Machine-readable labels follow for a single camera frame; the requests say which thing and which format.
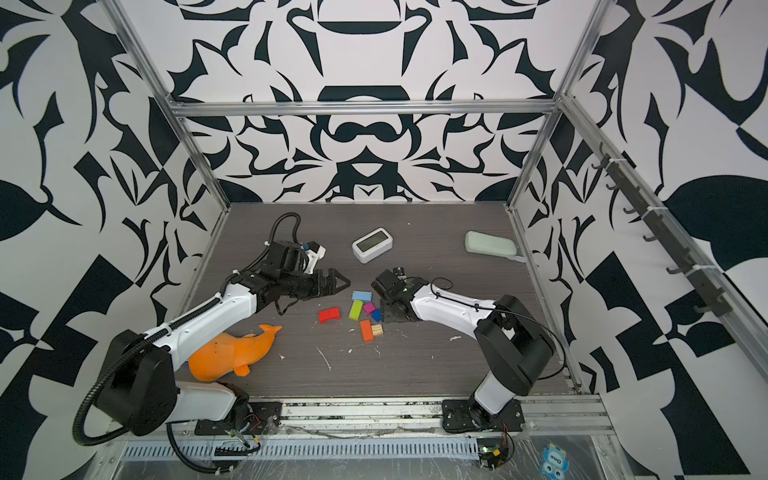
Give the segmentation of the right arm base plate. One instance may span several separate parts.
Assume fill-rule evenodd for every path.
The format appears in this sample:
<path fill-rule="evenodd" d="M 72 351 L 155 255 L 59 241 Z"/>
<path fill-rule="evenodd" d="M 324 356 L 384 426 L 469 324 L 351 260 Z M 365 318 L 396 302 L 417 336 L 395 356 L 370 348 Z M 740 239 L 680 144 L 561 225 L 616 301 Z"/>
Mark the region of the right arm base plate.
<path fill-rule="evenodd" d="M 488 413 L 474 399 L 443 400 L 442 429 L 450 434 L 481 431 L 521 432 L 525 417 L 519 401 L 510 400 L 497 414 Z"/>

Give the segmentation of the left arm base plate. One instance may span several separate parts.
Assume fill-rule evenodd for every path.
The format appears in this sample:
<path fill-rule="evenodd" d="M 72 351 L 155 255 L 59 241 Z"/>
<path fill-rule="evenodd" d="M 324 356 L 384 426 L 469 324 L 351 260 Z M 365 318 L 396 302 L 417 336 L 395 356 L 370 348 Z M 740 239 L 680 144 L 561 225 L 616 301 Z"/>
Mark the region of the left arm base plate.
<path fill-rule="evenodd" d="M 194 429 L 197 436 L 225 435 L 238 431 L 245 435 L 261 435 L 280 424 L 283 403 L 279 401 L 238 401 L 223 420 L 200 420 Z"/>

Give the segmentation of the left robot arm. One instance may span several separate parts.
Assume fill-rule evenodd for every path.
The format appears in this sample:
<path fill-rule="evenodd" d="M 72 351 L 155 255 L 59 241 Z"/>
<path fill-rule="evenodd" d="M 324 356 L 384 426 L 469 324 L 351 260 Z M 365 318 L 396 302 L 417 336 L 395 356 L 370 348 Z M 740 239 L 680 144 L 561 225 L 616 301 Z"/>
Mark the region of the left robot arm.
<path fill-rule="evenodd" d="M 153 432 L 171 420 L 179 398 L 189 394 L 177 384 L 176 371 L 217 335 L 277 305 L 283 296 L 299 302 L 333 296 L 350 285 L 333 268 L 276 279 L 257 270 L 235 271 L 221 291 L 176 319 L 143 333 L 121 332 L 76 410 L 74 441 L 96 446 L 126 433 Z"/>

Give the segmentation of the light blue block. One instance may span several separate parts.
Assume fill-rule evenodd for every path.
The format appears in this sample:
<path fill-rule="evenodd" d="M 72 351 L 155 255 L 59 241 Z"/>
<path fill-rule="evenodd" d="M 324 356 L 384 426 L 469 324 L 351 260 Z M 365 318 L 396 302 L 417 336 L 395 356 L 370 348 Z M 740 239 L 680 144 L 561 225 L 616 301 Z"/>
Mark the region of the light blue block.
<path fill-rule="evenodd" d="M 362 302 L 371 302 L 373 294 L 367 291 L 354 291 L 352 294 L 353 300 L 359 300 Z"/>

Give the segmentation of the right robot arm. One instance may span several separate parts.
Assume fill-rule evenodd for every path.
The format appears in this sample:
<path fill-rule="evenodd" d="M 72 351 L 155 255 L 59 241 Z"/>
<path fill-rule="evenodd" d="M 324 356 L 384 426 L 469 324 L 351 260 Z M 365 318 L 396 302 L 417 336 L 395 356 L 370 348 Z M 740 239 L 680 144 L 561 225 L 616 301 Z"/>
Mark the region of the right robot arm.
<path fill-rule="evenodd" d="M 372 282 L 385 322 L 433 322 L 474 339 L 489 372 L 469 401 L 472 412 L 501 414 L 510 402 L 530 393 L 544 369 L 563 351 L 557 335 L 535 320 L 515 297 L 482 300 L 441 288 L 440 277 L 428 281 L 385 270 Z"/>

